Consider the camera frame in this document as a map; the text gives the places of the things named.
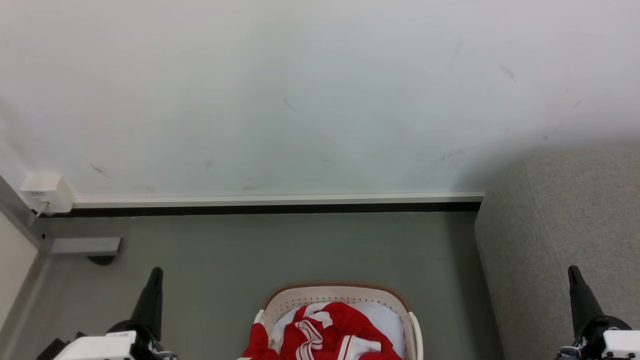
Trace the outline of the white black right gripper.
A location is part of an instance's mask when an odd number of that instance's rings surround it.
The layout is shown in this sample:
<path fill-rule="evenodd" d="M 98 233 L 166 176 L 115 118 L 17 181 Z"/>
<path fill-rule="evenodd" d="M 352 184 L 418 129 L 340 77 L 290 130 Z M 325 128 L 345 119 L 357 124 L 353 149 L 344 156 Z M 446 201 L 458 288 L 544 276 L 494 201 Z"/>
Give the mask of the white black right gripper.
<path fill-rule="evenodd" d="M 640 331 L 614 316 L 604 316 L 578 266 L 567 269 L 574 343 L 563 346 L 558 360 L 638 360 Z"/>

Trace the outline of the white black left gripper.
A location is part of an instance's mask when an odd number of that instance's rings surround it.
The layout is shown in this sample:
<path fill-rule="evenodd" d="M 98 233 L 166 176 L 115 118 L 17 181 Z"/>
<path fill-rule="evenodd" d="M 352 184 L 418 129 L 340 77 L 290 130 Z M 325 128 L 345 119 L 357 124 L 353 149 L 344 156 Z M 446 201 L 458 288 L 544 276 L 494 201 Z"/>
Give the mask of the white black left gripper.
<path fill-rule="evenodd" d="M 80 336 L 64 344 L 54 360 L 176 360 L 162 339 L 163 269 L 155 267 L 135 305 L 131 320 L 103 336 Z"/>

